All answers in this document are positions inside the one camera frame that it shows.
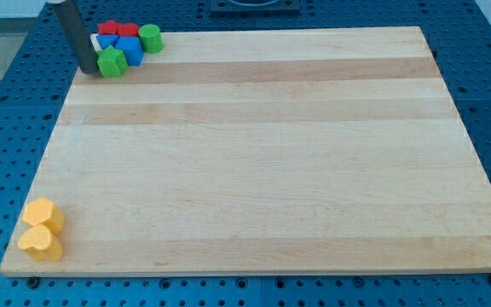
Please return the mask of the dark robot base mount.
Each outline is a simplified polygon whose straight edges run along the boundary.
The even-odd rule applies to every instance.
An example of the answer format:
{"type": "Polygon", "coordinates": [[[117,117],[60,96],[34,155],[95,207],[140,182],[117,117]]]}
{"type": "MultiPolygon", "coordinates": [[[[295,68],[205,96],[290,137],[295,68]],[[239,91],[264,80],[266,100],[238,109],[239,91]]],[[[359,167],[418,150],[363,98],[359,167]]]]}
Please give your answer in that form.
{"type": "Polygon", "coordinates": [[[209,0],[211,14],[299,13],[300,0],[209,0]]]}

